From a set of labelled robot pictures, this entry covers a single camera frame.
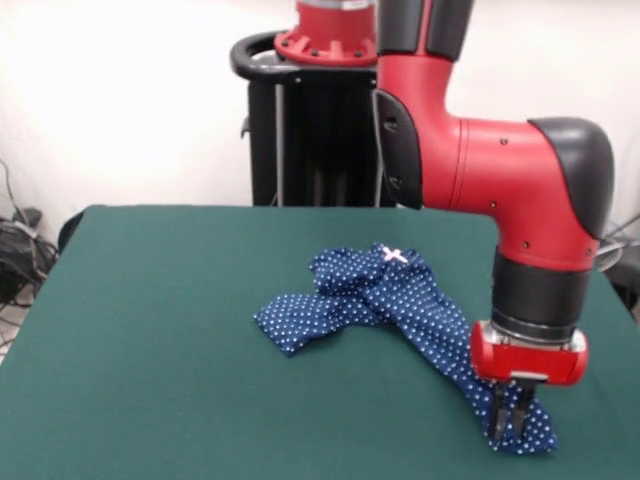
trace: table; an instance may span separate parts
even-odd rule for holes
[[[252,315],[312,291],[324,248],[415,247],[486,318],[496,231],[403,209],[94,207],[0,368],[0,476],[13,479],[635,478],[640,338],[606,279],[591,365],[543,389],[560,450],[493,453],[458,391],[389,328],[286,358]]]

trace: screw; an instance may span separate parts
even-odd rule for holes
[[[384,121],[382,122],[382,125],[384,126],[385,129],[387,129],[390,132],[398,131],[398,120],[396,120],[393,117],[385,118]]]

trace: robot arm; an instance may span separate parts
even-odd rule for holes
[[[499,228],[492,315],[474,326],[471,342],[476,372],[496,381],[489,433],[497,438],[506,383],[523,386],[513,417],[522,431],[537,384],[570,385],[586,368],[576,324],[611,204],[613,154],[587,120],[511,123],[447,112],[472,7],[379,0],[374,106],[385,178],[399,203],[489,215]]]

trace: black robot stand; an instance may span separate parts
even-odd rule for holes
[[[290,62],[269,32],[231,50],[231,66],[249,80],[255,206],[393,207],[378,160],[372,67]]]

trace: blue cloth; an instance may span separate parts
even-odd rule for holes
[[[499,442],[489,438],[492,385],[471,367],[469,324],[438,289],[418,252],[392,251],[379,244],[369,251],[328,250],[313,259],[310,269],[316,295],[283,295],[255,315],[260,328],[286,355],[349,325],[393,324],[462,391],[494,450],[523,455],[557,448],[551,419],[537,400],[529,407],[522,439],[515,437],[510,422]],[[512,409],[518,393],[516,386],[508,389],[506,403]]]

